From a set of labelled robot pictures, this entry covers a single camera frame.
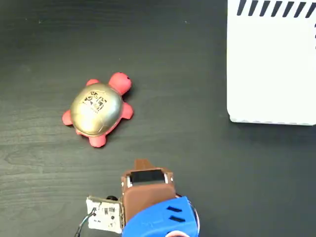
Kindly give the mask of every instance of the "turtle leg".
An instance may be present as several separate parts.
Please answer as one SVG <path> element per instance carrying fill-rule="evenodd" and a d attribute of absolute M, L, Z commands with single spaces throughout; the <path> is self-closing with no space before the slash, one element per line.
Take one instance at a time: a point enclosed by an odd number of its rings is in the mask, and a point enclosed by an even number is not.
<path fill-rule="evenodd" d="M 92 85 L 92 84 L 95 84 L 95 83 L 99 83 L 99 80 L 97 80 L 97 79 L 90 79 L 90 80 L 86 83 L 86 85 Z"/>
<path fill-rule="evenodd" d="M 102 147 L 106 143 L 105 134 L 98 137 L 89 137 L 89 142 L 93 147 Z"/>
<path fill-rule="evenodd" d="M 67 110 L 66 112 L 64 112 L 62 120 L 63 120 L 64 125 L 66 126 L 73 124 L 73 122 L 71 121 L 70 110 Z"/>
<path fill-rule="evenodd" d="M 122 118 L 130 119 L 133 113 L 133 108 L 128 103 L 123 102 Z"/>

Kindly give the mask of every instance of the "dark table surface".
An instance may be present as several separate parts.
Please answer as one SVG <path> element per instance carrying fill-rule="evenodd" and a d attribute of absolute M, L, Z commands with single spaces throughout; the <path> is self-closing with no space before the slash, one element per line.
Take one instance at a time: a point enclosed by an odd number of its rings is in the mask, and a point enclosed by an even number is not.
<path fill-rule="evenodd" d="M 225 61 L 222 0 L 1 1 L 0 236 L 73 236 L 86 196 L 119 196 L 148 158 L 174 171 L 201 237 L 314 237 L 315 129 L 229 122 Z M 135 115 L 93 149 L 61 115 L 116 71 Z"/>

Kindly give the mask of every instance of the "turtle head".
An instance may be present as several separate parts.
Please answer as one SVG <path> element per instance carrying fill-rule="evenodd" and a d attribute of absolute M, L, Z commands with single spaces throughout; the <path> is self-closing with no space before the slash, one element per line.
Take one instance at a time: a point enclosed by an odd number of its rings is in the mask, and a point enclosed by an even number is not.
<path fill-rule="evenodd" d="M 124 73 L 114 73 L 109 81 L 109 85 L 120 95 L 124 95 L 132 86 L 129 77 Z"/>

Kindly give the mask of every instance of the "toy turtle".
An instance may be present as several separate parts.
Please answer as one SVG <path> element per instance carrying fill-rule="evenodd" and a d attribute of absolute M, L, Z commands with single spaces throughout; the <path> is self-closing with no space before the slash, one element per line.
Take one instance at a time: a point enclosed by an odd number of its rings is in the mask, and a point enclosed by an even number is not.
<path fill-rule="evenodd" d="M 114 73 L 108 84 L 90 79 L 62 117 L 64 125 L 73 125 L 78 135 L 89 138 L 93 147 L 102 147 L 121 119 L 130 119 L 133 108 L 123 101 L 132 82 L 124 73 Z"/>

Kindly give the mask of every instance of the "gold turtle shell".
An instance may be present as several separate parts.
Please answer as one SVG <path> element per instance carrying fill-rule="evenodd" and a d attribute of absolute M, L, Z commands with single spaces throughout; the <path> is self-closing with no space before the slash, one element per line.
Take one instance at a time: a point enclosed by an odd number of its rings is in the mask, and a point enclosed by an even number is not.
<path fill-rule="evenodd" d="M 73 101 L 70 111 L 74 127 L 83 135 L 106 133 L 121 117 L 123 99 L 107 84 L 86 86 Z"/>

